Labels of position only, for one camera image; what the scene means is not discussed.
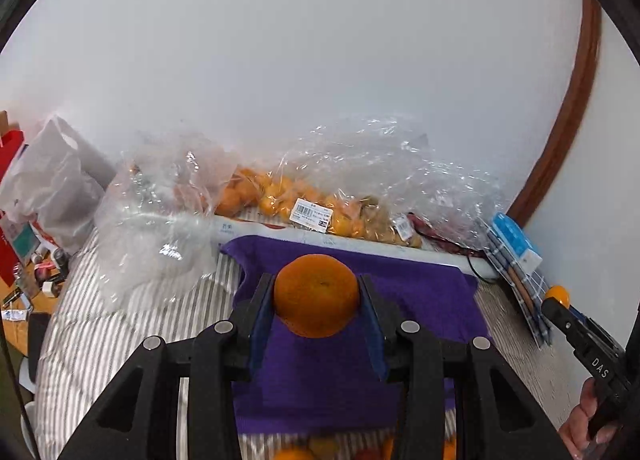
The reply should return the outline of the person's right hand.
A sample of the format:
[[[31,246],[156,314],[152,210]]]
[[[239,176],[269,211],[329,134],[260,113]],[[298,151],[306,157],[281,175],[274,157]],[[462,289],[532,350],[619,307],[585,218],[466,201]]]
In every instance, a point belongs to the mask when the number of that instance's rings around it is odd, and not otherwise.
[[[588,424],[597,412],[599,403],[593,378],[585,380],[579,396],[579,404],[573,408],[567,420],[559,428],[559,436],[573,459],[584,458],[589,444],[608,444],[617,431],[615,424],[600,429],[595,438],[589,437]]]

